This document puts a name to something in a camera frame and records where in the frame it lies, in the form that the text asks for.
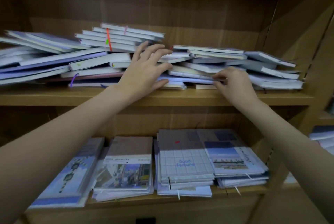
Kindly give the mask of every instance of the white string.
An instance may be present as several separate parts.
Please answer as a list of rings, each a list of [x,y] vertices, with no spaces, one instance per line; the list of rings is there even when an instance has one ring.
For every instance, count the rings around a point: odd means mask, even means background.
[[[234,188],[236,189],[236,191],[239,193],[239,195],[241,196],[241,193],[239,192],[238,188],[236,186],[234,186]]]

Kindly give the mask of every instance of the grid pattern cover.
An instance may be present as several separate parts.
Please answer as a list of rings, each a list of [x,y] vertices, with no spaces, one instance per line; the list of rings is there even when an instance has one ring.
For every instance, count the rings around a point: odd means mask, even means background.
[[[162,177],[213,174],[195,129],[159,130],[159,148]]]

